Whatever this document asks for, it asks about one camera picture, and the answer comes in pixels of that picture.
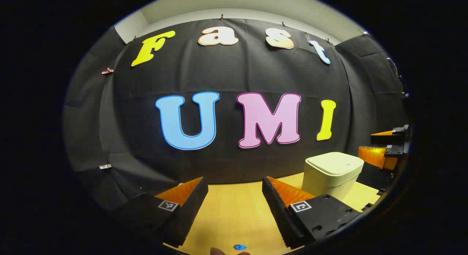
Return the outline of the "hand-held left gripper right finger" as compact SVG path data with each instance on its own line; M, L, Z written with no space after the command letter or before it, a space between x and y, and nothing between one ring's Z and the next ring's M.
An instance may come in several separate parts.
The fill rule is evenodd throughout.
M321 242L361 213L330 194L315 196L265 176L262 193L288 248Z

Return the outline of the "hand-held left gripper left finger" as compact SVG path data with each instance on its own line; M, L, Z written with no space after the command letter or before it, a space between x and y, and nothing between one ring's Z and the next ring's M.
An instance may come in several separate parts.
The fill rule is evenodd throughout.
M182 246L208 193L199 177L159 194L140 194L121 207L121 220L148 239Z

